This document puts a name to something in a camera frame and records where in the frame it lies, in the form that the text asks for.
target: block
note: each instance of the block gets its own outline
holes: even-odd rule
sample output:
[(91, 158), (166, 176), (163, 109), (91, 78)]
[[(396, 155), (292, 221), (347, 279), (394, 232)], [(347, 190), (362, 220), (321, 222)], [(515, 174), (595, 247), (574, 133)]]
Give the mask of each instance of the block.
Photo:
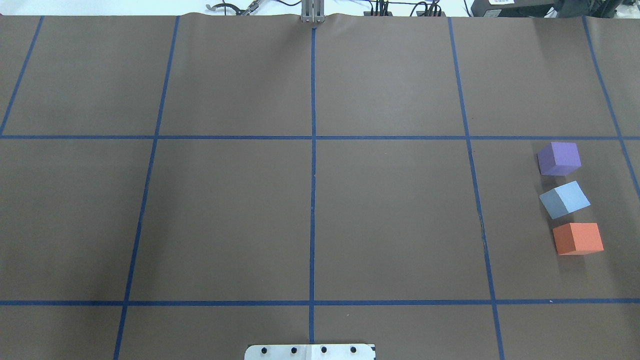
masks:
[(554, 229), (558, 255), (585, 255), (603, 251), (598, 224), (565, 224)]
[(591, 205), (577, 181), (547, 191), (540, 195), (540, 201), (551, 218), (559, 218)]
[(578, 145), (573, 142), (552, 142), (538, 153), (542, 175), (567, 176), (582, 166)]

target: metal bracket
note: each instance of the metal bracket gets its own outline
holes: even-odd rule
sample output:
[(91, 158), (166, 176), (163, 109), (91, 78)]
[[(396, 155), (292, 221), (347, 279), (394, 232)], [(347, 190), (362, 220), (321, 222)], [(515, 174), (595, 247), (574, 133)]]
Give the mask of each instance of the metal bracket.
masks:
[(324, 0), (302, 0), (302, 22), (324, 22)]
[(368, 344), (252, 345), (244, 360), (376, 360), (376, 346)]

